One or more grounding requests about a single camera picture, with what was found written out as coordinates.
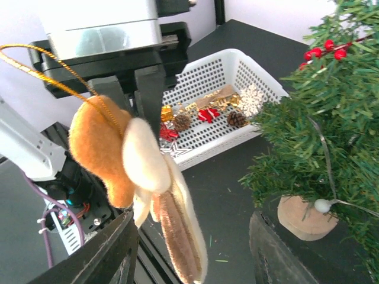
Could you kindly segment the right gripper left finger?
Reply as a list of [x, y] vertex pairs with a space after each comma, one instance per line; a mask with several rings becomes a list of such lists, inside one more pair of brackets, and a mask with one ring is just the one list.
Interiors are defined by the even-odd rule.
[[138, 244], [133, 213], [126, 211], [68, 259], [30, 283], [133, 283]]

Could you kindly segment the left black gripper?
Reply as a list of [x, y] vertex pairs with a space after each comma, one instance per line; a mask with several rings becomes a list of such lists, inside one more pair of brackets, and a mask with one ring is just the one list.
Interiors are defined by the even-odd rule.
[[[127, 93], [135, 91], [137, 114], [150, 124], [153, 133], [160, 131], [164, 86], [166, 91], [176, 86], [176, 76], [188, 63], [187, 48], [191, 43], [188, 25], [183, 21], [161, 24], [160, 28], [164, 37], [176, 36], [173, 44], [164, 40], [162, 47], [117, 51], [64, 61], [84, 81], [88, 81], [90, 87], [100, 95], [111, 98], [118, 107], [130, 114], [132, 106]], [[29, 50], [28, 55], [35, 70], [77, 93], [87, 92], [87, 88], [73, 74], [49, 56], [34, 49]]]

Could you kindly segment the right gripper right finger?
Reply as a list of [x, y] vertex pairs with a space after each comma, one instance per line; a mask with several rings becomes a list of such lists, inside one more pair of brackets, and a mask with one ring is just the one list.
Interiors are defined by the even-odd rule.
[[254, 258], [256, 283], [318, 283], [272, 225], [260, 211], [255, 211], [249, 221], [249, 246]]

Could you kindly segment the wooden bauble ornament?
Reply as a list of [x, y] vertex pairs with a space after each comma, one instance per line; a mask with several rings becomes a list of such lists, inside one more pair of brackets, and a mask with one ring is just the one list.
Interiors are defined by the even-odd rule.
[[88, 82], [91, 93], [73, 116], [69, 148], [48, 142], [9, 105], [1, 106], [1, 153], [34, 182], [57, 180], [69, 157], [98, 177], [110, 204], [132, 207], [134, 223], [152, 216], [162, 226], [174, 270], [183, 283], [203, 283], [208, 256], [186, 181], [163, 154], [151, 126], [121, 109]]

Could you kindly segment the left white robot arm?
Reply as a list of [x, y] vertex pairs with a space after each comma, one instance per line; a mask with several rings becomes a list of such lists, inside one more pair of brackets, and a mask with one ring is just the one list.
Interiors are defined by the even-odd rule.
[[55, 97], [72, 96], [80, 106], [70, 126], [45, 136], [1, 102], [1, 154], [16, 164], [45, 198], [74, 207], [89, 204], [92, 177], [109, 203], [127, 208], [138, 189], [169, 186], [159, 170], [162, 98], [187, 64], [191, 42], [185, 22], [158, 26], [160, 42], [132, 50], [60, 59], [48, 41], [28, 45], [32, 65], [1, 55], [15, 68], [42, 80]]

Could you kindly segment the red berry sprig ornament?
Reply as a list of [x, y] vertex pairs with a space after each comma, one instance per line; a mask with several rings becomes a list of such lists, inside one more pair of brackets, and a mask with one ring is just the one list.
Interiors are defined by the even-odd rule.
[[299, 65], [299, 69], [303, 70], [306, 65], [310, 64], [313, 61], [313, 58], [319, 59], [329, 53], [333, 53], [334, 58], [340, 61], [347, 56], [348, 49], [350, 48], [350, 46], [371, 38], [373, 38], [373, 35], [366, 35], [354, 41], [350, 41], [340, 45], [336, 45], [333, 40], [326, 40], [324, 42], [323, 48], [315, 47], [304, 53], [305, 62], [302, 62]]

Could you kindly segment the white plastic basket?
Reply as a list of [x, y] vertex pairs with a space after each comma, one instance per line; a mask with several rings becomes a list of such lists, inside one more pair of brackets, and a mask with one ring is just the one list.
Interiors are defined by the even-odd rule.
[[[177, 131], [175, 140], [180, 148], [190, 152], [173, 158], [181, 170], [188, 169], [223, 151], [259, 135], [259, 128], [247, 118], [244, 127], [231, 127], [227, 123], [230, 112], [241, 112], [237, 107], [240, 91], [256, 85], [266, 94], [266, 102], [278, 102], [286, 91], [263, 67], [237, 49], [225, 49], [188, 64], [178, 74], [176, 87], [163, 94], [163, 106], [170, 105], [177, 114], [191, 117], [191, 126]], [[215, 108], [220, 116], [212, 123], [198, 119], [201, 109]], [[175, 129], [173, 121], [164, 122]]]

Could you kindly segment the small green christmas tree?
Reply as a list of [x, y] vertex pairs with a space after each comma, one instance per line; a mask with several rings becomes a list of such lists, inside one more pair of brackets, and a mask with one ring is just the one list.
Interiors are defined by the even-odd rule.
[[311, 49], [364, 36], [338, 61], [329, 53], [296, 70], [292, 91], [254, 116], [272, 144], [255, 158], [241, 184], [261, 207], [275, 195], [298, 196], [345, 222], [365, 249], [371, 283], [378, 282], [378, 2], [338, 1], [311, 28]]

